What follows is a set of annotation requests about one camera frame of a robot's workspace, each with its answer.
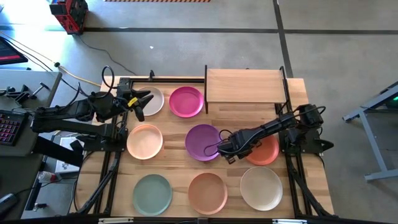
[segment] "desk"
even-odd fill
[[[292,106],[308,103],[308,96],[305,90],[304,80],[300,78],[288,79]],[[283,184],[284,196],[280,204],[268,212],[260,212],[243,200],[240,193],[240,180],[242,175],[250,167],[253,167],[247,160],[238,160],[228,165],[221,157],[209,162],[200,162],[191,158],[185,150],[184,140],[186,133],[195,125],[212,124],[218,129],[229,129],[236,131],[241,128],[252,128],[264,124],[276,118],[274,104],[270,103],[209,103],[209,113],[205,109],[193,118],[183,119],[175,116],[169,109],[169,97],[171,93],[180,86],[192,86],[203,92],[202,83],[135,83],[133,88],[138,90],[145,86],[154,86],[163,91],[165,104],[162,110],[154,116],[146,117],[142,123],[137,122],[134,114],[129,114],[127,127],[131,131],[140,124],[153,124],[157,126],[164,137],[164,149],[154,158],[140,161],[133,158],[128,152],[122,153],[119,166],[118,179],[114,193],[112,216],[140,217],[132,205],[132,192],[137,181],[148,174],[160,174],[164,176],[173,188],[173,199],[170,207],[162,213],[161,217],[202,217],[189,206],[188,186],[192,179],[203,172],[211,172],[219,175],[228,187],[228,200],[225,207],[210,217],[228,218],[293,218],[294,211],[290,196],[289,180],[285,158],[282,154],[272,164],[267,166],[275,171]],[[107,91],[104,84],[101,91]],[[82,206],[93,193],[100,179],[101,166],[104,153],[94,153],[83,165],[76,192],[76,202]],[[328,184],[322,163],[314,155],[303,155],[303,164],[307,178],[308,188],[312,191],[317,200],[330,213],[333,207],[330,200]],[[297,191],[300,208],[304,210],[302,193]]]
[[[43,89],[37,94],[36,100],[27,100],[23,104],[28,108],[35,109],[39,106],[50,106],[61,77],[62,74],[59,72],[0,70],[0,86],[1,88],[12,86],[19,91],[22,84],[25,84],[31,91],[35,91],[40,86],[39,83],[43,82],[50,88],[50,91]],[[16,106],[13,100],[0,96],[1,109],[10,110]],[[34,147],[38,134],[33,133],[29,126],[28,122],[15,147]],[[32,187],[42,159],[43,155],[40,154],[31,154],[25,157],[0,157],[0,197]],[[18,204],[7,214],[5,220],[20,219],[29,194],[30,191],[27,190],[18,195]]]

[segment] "magenta plate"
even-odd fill
[[[176,89],[169,99],[172,112],[182,118],[191,118],[198,114],[203,103],[203,95],[199,90],[189,86]]]
[[[210,161],[218,156],[216,143],[220,142],[220,136],[218,130],[209,124],[199,124],[189,130],[185,137],[185,148],[188,153],[196,160],[199,161]]]

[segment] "purple plate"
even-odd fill
[[[185,148],[188,153],[196,160],[199,161],[210,161],[218,156],[217,144],[220,142],[218,130],[209,124],[199,124],[189,130],[187,136],[185,137]]]

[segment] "pink plate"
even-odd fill
[[[204,99],[199,90],[183,86],[174,90],[170,96],[169,104],[175,115],[182,118],[191,118],[201,111]]]

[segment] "plate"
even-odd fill
[[[144,108],[144,116],[152,116],[162,109],[164,104],[164,95],[163,93],[155,87],[144,87],[140,90],[149,90],[150,95],[153,95],[153,99],[145,106]]]
[[[134,208],[145,216],[164,212],[172,201],[172,188],[166,178],[158,174],[143,177],[132,193]]]
[[[191,118],[203,107],[204,99],[199,90],[190,86],[176,89],[170,95],[170,109],[181,118]]]
[[[127,138],[127,149],[136,159],[150,159],[162,149],[163,136],[153,125],[143,124],[134,128]]]
[[[271,169],[253,167],[242,176],[241,194],[250,207],[268,211],[275,208],[282,199],[282,182]]]
[[[219,131],[214,126],[199,124],[189,130],[185,137],[185,148],[194,159],[210,161],[218,156],[216,143],[220,141]]]
[[[279,143],[275,136],[271,135],[260,140],[261,145],[253,148],[253,152],[246,159],[257,166],[265,166],[273,162],[279,154]]]
[[[215,174],[199,174],[192,180],[188,188],[190,205],[204,215],[212,215],[221,211],[227,198],[226,184]]]

